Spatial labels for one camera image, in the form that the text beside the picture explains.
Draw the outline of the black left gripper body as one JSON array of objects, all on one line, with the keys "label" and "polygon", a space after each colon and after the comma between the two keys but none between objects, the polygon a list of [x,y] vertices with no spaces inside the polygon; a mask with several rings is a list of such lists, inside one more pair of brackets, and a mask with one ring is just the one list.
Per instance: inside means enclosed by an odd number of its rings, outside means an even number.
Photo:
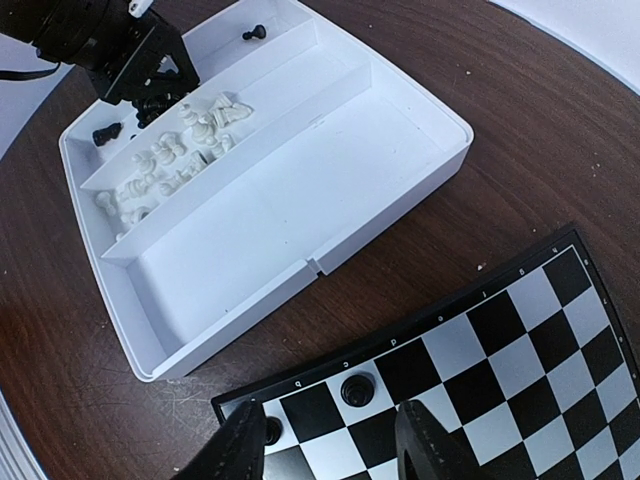
[{"label": "black left gripper body", "polygon": [[179,30],[151,9],[134,20],[120,50],[88,75],[99,98],[112,105],[185,95],[200,84]]}]

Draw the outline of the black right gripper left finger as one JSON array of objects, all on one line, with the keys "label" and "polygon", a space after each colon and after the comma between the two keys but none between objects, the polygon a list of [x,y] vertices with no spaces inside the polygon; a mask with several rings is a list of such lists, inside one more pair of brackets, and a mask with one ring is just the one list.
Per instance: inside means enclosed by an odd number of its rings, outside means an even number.
[{"label": "black right gripper left finger", "polygon": [[262,479],[265,413],[260,402],[243,402],[173,479]]}]

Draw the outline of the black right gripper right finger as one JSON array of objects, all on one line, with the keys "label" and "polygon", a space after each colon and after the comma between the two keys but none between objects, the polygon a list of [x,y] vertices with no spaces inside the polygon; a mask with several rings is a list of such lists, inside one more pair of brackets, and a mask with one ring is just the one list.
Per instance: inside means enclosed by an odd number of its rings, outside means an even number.
[{"label": "black right gripper right finger", "polygon": [[394,431],[400,479],[491,479],[419,400],[399,405]]}]

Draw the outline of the black chess piece corner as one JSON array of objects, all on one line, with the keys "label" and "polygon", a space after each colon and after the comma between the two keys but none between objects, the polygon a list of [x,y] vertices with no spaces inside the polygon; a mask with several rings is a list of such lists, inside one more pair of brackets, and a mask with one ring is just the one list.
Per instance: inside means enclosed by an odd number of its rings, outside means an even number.
[{"label": "black chess piece corner", "polygon": [[282,422],[277,417],[273,417],[273,416],[267,417],[265,445],[266,446],[275,445],[280,440],[282,433],[283,433]]}]

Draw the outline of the black silver chessboard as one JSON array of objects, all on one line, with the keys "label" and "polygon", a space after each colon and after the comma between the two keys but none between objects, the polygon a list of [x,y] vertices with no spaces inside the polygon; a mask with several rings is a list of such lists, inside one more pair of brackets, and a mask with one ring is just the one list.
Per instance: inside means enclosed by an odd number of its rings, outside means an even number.
[{"label": "black silver chessboard", "polygon": [[[373,400],[346,405],[366,372]],[[283,425],[268,479],[394,479],[399,405],[419,400],[496,479],[635,479],[639,366],[593,260],[565,227],[458,293],[316,361],[217,396]]]}]

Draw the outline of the white compartment tray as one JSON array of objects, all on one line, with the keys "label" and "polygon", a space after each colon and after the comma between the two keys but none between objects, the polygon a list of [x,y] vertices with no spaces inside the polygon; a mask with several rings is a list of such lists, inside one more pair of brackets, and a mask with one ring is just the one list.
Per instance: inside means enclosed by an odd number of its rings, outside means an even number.
[{"label": "white compartment tray", "polygon": [[[263,40],[242,34],[266,27]],[[224,93],[253,108],[235,146],[121,240],[94,203],[131,157],[185,127],[179,104],[140,129],[96,102],[60,136],[75,216],[137,379],[180,378],[329,274],[452,177],[471,126],[425,87],[298,1],[240,1],[184,37],[202,112]],[[94,130],[120,122],[103,147]]]}]

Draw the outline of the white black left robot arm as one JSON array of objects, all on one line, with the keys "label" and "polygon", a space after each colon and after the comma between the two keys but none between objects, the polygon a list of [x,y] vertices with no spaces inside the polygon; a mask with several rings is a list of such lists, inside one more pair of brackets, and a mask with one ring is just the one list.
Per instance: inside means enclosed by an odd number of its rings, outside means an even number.
[{"label": "white black left robot arm", "polygon": [[200,78],[180,31],[150,1],[3,1],[1,33],[88,72],[109,104],[184,96]]}]

